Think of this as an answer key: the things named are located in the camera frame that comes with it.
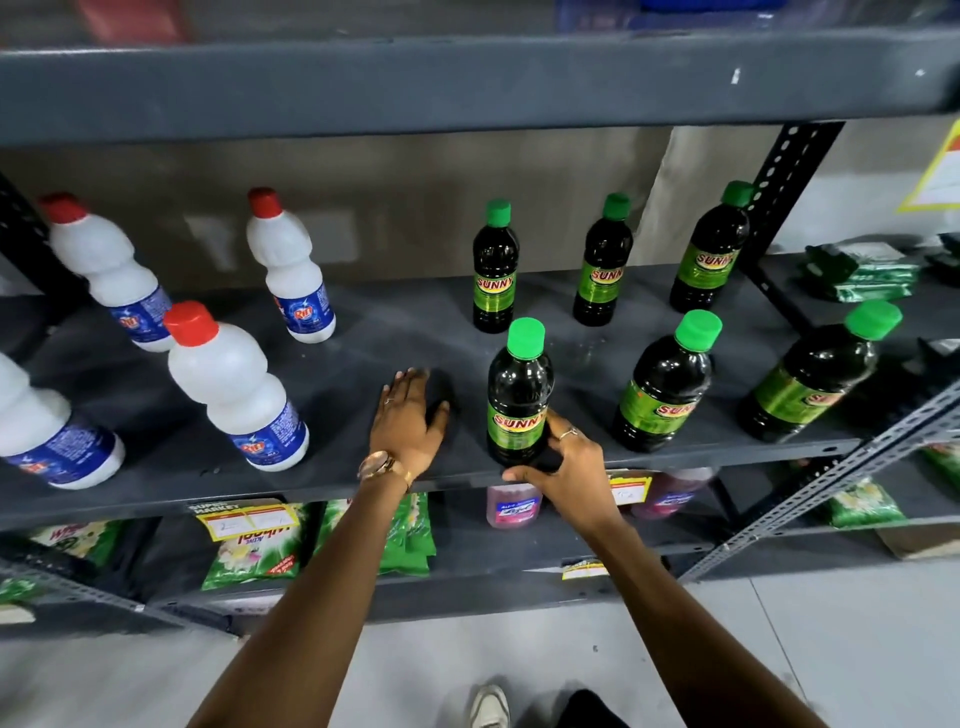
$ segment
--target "green detergent packet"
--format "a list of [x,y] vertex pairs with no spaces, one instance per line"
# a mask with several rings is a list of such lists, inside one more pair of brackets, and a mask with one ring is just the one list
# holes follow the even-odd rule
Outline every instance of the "green detergent packet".
[[936,443],[922,452],[951,485],[960,488],[960,443]]
[[806,248],[807,272],[824,284],[902,283],[917,280],[920,266],[883,242],[830,243]]
[[293,579],[300,573],[300,545],[306,508],[291,503],[298,525],[271,528],[220,543],[217,557],[206,573],[203,591],[259,579]]
[[834,528],[854,528],[905,521],[897,503],[869,477],[864,478],[825,504],[827,520]]
[[[349,500],[331,500],[327,503],[314,553],[326,543],[349,504]],[[436,552],[426,508],[426,494],[404,496],[390,521],[379,572],[396,571],[409,576],[426,576],[430,573],[426,557]]]
[[[31,541],[85,559],[101,567],[113,552],[123,521],[69,523],[38,528],[26,534]],[[30,579],[10,578],[0,582],[0,604],[23,601],[43,594]]]

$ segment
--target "green bottle cap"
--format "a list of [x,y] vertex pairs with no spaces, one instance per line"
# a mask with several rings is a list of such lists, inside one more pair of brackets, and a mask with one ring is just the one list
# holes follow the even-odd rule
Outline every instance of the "green bottle cap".
[[517,359],[536,359],[543,353],[546,328],[537,319],[516,319],[507,332],[507,351]]
[[630,214],[630,198],[622,192],[607,195],[603,204],[603,216],[608,220],[626,220]]
[[894,330],[902,318],[900,309],[889,301],[864,301],[847,314],[843,325],[854,336],[879,341]]
[[723,322],[715,313],[702,308],[694,308],[684,314],[677,332],[677,343],[691,352],[709,352],[713,342],[720,335]]
[[491,228],[506,228],[510,225],[510,203],[506,200],[490,200],[487,203],[487,225]]
[[724,205],[732,205],[734,207],[746,207],[754,198],[755,192],[754,186],[749,182],[734,180],[730,182],[723,191],[723,197],[720,198],[720,202]]

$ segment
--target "black pants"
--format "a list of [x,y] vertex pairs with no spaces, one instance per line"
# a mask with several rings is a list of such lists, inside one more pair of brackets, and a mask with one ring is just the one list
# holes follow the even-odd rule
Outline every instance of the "black pants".
[[576,691],[566,702],[557,728],[630,728],[593,691]]

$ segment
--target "white plastic bottle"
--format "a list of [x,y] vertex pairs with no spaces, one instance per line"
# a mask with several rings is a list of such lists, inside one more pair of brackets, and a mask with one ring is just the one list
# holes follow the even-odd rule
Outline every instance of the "white plastic bottle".
[[72,412],[59,392],[31,387],[0,354],[0,457],[57,488],[80,490],[116,473],[125,454],[119,437]]
[[170,297],[156,276],[133,259],[127,235],[66,192],[47,195],[40,204],[50,218],[50,246],[60,262],[90,281],[90,295],[140,349],[169,351],[174,340],[163,326],[163,314],[170,309]]
[[267,373],[267,357],[240,327],[214,321],[202,303],[174,303],[164,317],[176,346],[170,375],[206,416],[229,435],[247,462],[261,471],[297,465],[310,431],[287,400],[280,380]]
[[253,217],[247,242],[267,267],[267,288],[290,335],[304,344],[326,341],[337,327],[320,266],[310,259],[313,243],[300,218],[280,206],[274,190],[257,187],[247,195]]

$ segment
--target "white sneaker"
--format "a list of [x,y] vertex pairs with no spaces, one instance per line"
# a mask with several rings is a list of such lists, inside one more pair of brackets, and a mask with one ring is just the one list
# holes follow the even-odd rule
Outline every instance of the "white sneaker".
[[485,685],[477,691],[470,708],[469,728],[510,728],[507,696],[496,685]]

